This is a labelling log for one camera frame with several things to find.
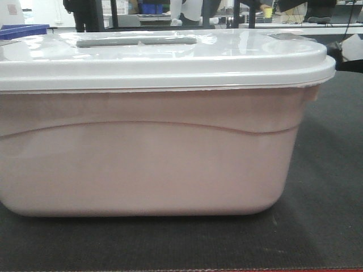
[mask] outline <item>black object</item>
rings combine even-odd
[[[281,12],[290,10],[298,5],[305,3],[307,0],[278,0],[277,6]]]

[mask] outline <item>cable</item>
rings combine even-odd
[[[352,9],[351,9],[351,14],[349,16],[349,20],[348,20],[348,24],[347,24],[347,28],[345,29],[345,33],[344,33],[344,36],[341,40],[341,44],[343,44],[343,41],[345,40],[346,36],[347,36],[347,33],[348,33],[348,28],[349,28],[349,25],[351,23],[351,20],[352,20],[352,16],[353,16],[353,11],[354,11],[354,3],[356,2],[356,0],[353,0],[353,3],[352,3]]]

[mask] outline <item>blue tray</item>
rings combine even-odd
[[[49,24],[5,24],[0,29],[0,40],[47,34]]]

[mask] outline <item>desk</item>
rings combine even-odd
[[[269,210],[37,219],[0,204],[0,271],[362,268],[362,85],[362,74],[337,72],[321,86]]]
[[[248,24],[240,24],[239,27],[248,28]],[[279,31],[296,33],[301,36],[306,36],[309,38],[316,39],[318,42],[322,44],[329,44],[334,41],[341,41],[343,39],[344,34],[347,30],[347,25],[346,24],[325,25],[325,24],[311,24],[311,23],[302,23],[302,24],[267,23],[267,24],[256,24],[256,28],[279,29]],[[345,38],[347,39],[354,34],[363,34],[362,23],[350,24]]]

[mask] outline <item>plastic storage container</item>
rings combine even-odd
[[[0,40],[47,34],[49,24],[9,24],[0,29]]]
[[[0,200],[29,216],[262,211],[335,72],[263,29],[20,40],[0,46]]]
[[[163,5],[162,4],[142,4],[141,5],[142,14],[162,14]]]

